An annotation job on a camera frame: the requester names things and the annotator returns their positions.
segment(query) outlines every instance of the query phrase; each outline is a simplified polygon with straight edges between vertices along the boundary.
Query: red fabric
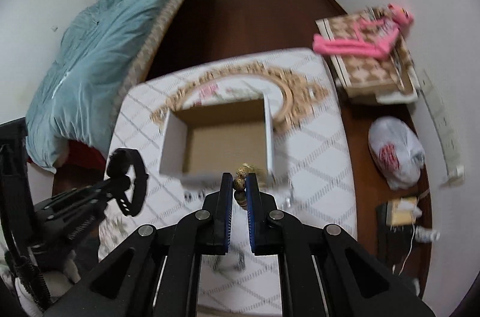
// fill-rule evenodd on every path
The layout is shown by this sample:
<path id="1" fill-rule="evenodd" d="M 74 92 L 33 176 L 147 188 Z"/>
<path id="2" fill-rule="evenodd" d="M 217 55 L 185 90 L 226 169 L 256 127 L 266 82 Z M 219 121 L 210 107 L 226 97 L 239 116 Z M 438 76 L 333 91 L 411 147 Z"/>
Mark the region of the red fabric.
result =
<path id="1" fill-rule="evenodd" d="M 107 161 L 95 148 L 91 148 L 82 142 L 69 140 L 69 153 L 65 164 L 75 164 L 83 168 L 94 168 L 104 171 Z"/>

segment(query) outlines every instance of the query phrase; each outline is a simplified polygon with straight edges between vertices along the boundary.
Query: table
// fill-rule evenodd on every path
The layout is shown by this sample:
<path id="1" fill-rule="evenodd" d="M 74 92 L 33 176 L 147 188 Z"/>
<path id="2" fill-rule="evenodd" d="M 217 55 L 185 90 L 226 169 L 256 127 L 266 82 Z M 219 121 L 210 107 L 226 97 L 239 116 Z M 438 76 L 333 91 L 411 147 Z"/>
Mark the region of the table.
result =
<path id="1" fill-rule="evenodd" d="M 356 237 L 353 175 L 334 88 L 320 55 L 309 49 L 288 49 L 193 67 L 128 92 L 110 153 L 118 147 L 138 149 L 150 175 L 148 190 L 135 218 L 122 216 L 117 204 L 110 202 L 100 225 L 100 259 L 140 225 L 176 224 L 200 209 L 205 194 L 213 191 L 190 192 L 186 199 L 188 192 L 178 180 L 159 175 L 165 111 L 259 93 L 269 99 L 275 127 L 276 184 L 267 192 L 303 223 L 317 227 L 336 223 Z M 294 187 L 290 205 L 289 181 Z M 223 316 L 281 315 L 277 257 L 251 253 L 246 212 L 236 202 L 230 252 L 222 258 L 202 258 L 198 304 L 210 315 L 216 311 Z"/>

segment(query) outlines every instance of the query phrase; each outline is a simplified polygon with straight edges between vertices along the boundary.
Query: red print on bag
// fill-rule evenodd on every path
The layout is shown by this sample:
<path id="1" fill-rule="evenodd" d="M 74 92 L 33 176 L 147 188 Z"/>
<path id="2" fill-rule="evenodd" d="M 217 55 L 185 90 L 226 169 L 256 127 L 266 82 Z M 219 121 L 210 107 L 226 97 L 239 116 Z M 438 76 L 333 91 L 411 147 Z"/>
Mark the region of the red print on bag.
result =
<path id="1" fill-rule="evenodd" d="M 381 147 L 378 155 L 378 158 L 383 164 L 383 167 L 385 167 L 388 171 L 393 172 L 397 171 L 400 168 L 400 163 L 397 158 L 397 153 L 395 152 L 394 143 L 389 142 L 388 144 Z"/>

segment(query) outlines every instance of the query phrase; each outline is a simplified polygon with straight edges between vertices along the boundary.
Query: pink plush toy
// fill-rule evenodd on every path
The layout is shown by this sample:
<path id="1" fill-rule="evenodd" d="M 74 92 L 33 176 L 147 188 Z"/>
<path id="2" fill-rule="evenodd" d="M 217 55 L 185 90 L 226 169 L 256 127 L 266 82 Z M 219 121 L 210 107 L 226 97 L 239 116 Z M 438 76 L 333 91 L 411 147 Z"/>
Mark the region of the pink plush toy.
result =
<path id="1" fill-rule="evenodd" d="M 313 50 L 321 55 L 359 55 L 377 60 L 387 60 L 398 40 L 400 31 L 409 26 L 413 16 L 404 9 L 392 4 L 388 5 L 389 13 L 377 21 L 360 19 L 353 25 L 357 40 L 338 39 L 325 40 L 319 34 L 313 36 Z M 363 40 L 360 29 L 378 26 L 378 35 L 373 43 Z"/>

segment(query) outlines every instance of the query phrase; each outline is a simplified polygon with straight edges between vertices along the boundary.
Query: silver rivet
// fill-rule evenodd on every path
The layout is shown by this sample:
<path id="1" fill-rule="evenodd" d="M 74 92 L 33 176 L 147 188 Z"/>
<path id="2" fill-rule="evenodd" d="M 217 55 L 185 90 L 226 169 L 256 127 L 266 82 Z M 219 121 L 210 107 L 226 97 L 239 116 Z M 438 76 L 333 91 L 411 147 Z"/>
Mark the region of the silver rivet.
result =
<path id="1" fill-rule="evenodd" d="M 283 211 L 282 210 L 272 210 L 270 212 L 270 218 L 272 220 L 281 220 L 283 218 Z"/>
<path id="2" fill-rule="evenodd" d="M 195 217 L 198 220 L 206 220 L 210 216 L 210 212 L 208 210 L 198 210 L 195 213 Z"/>
<path id="3" fill-rule="evenodd" d="M 327 233 L 332 236 L 338 236 L 340 235 L 340 232 L 342 231 L 342 228 L 340 228 L 338 225 L 335 224 L 330 224 L 325 228 Z"/>
<path id="4" fill-rule="evenodd" d="M 143 225 L 138 230 L 138 234 L 140 236 L 149 236 L 152 233 L 153 233 L 153 226 L 152 225 Z"/>

